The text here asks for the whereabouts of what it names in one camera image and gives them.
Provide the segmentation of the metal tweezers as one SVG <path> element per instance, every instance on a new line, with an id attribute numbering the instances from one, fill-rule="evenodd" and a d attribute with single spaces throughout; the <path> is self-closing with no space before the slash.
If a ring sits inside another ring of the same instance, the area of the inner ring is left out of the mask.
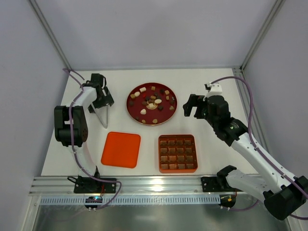
<path id="1" fill-rule="evenodd" d="M 95 115 L 100 121 L 101 125 L 107 129 L 108 128 L 108 115 L 109 115 L 109 106 L 104 106 L 102 108 L 95 108 L 94 104 L 91 104 Z"/>

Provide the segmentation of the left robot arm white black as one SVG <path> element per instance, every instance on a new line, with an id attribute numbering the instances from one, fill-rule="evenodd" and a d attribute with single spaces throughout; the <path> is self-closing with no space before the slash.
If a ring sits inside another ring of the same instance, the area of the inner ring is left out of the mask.
<path id="1" fill-rule="evenodd" d="M 67 180 L 75 185 L 74 193 L 115 193 L 116 180 L 102 179 L 91 158 L 87 146 L 89 129 L 85 116 L 86 112 L 97 115 L 98 109 L 112 106 L 113 97 L 106 78 L 99 73 L 91 74 L 90 80 L 79 86 L 80 91 L 71 103 L 54 109 L 55 138 L 70 150 L 78 167 L 78 176 L 69 176 Z"/>

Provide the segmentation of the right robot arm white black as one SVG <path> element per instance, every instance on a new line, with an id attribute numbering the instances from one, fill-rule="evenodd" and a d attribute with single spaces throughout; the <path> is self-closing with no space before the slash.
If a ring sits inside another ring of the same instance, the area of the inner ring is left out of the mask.
<path id="1" fill-rule="evenodd" d="M 247 126 L 231 117 L 223 96 L 191 94 L 183 105 L 184 115 L 190 116 L 193 107 L 196 107 L 194 117 L 205 119 L 216 136 L 243 156 L 262 177 L 256 179 L 234 166 L 227 166 L 217 173 L 224 187 L 253 196 L 278 220 L 286 219 L 307 201 L 308 179 L 296 177 L 260 147 Z"/>

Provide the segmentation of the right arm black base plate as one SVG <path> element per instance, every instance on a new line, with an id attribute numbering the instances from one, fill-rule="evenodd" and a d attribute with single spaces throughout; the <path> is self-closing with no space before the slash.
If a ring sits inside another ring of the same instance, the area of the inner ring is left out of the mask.
<path id="1" fill-rule="evenodd" d="M 205 193 L 216 192 L 234 192 L 235 188 L 232 188 L 225 177 L 201 177 L 202 190 Z"/>

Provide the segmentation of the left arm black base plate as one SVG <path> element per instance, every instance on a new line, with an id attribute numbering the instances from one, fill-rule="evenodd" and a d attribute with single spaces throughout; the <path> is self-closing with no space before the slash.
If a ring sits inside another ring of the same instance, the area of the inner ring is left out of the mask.
<path id="1" fill-rule="evenodd" d="M 88 177 L 67 177 L 67 179 L 74 183 L 74 193 L 116 193 L 115 178 L 103 178 L 103 182 L 94 180 Z"/>

